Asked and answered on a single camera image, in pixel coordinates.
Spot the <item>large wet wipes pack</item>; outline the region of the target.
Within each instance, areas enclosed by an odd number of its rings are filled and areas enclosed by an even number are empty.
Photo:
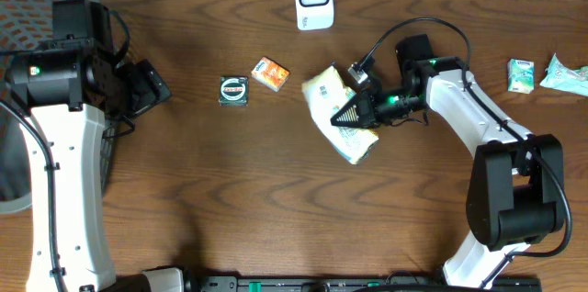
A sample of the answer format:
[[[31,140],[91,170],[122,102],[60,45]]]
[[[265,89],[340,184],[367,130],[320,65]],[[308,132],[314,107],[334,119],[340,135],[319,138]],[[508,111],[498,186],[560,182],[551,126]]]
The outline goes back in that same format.
[[[546,68],[546,76],[540,86],[576,95],[588,96],[587,67],[578,70],[565,67],[554,54]]]

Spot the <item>orange Kleenex tissue pack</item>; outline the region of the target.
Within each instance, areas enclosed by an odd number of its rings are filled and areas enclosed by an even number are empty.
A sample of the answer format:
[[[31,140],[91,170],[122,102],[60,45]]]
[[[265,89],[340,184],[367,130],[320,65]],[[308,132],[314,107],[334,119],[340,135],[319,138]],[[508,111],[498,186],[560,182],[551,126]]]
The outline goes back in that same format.
[[[252,77],[275,92],[278,92],[290,76],[289,70],[275,61],[262,57],[251,71]]]

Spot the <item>green Kleenex tissue pack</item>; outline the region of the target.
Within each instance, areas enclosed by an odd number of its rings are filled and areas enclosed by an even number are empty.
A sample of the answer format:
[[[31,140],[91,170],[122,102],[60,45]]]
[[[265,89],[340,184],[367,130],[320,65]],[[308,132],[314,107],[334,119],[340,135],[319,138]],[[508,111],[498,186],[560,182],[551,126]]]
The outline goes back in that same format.
[[[507,90],[530,94],[535,88],[535,64],[530,61],[511,59],[507,63]]]

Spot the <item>green Zam-Buk ointment box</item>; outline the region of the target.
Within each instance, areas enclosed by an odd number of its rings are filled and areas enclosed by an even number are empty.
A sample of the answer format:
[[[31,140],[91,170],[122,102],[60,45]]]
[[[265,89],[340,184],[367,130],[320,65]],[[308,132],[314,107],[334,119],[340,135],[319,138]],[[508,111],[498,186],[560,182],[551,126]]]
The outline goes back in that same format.
[[[246,107],[248,102],[249,81],[247,77],[221,77],[219,103],[222,107]]]

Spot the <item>yellow snack chip bag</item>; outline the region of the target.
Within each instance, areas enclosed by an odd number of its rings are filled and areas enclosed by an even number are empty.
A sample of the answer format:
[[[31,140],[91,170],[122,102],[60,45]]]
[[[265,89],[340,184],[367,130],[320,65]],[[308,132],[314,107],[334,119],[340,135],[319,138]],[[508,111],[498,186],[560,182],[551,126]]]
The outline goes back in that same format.
[[[379,135],[373,130],[332,125],[331,117],[356,94],[334,66],[304,82],[301,91],[319,131],[349,163],[358,164],[378,143]]]

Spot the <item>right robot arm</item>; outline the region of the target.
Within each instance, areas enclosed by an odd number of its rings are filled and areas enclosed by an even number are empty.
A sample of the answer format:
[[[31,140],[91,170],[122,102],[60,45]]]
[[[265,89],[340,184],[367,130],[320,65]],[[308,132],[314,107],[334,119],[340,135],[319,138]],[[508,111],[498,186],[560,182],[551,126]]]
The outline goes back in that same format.
[[[434,55],[425,34],[395,47],[401,87],[385,91],[371,54],[349,73],[361,90],[332,117],[336,127],[400,126],[416,111],[434,111],[473,157],[466,215],[469,234],[442,267],[449,286],[489,289],[514,258],[553,232],[571,236],[563,153],[551,134],[534,135],[512,121],[477,85],[467,62]]]

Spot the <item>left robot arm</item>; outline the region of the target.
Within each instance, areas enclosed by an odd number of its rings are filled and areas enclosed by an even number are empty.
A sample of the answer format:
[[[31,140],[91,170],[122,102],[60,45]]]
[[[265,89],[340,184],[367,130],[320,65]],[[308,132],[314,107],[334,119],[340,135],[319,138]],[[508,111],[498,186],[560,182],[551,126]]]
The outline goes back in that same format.
[[[16,51],[4,108],[19,122],[31,184],[29,291],[189,291],[188,272],[160,266],[118,277],[104,232],[101,148],[170,89],[147,61],[113,45],[114,11],[89,0],[52,5],[52,37]]]

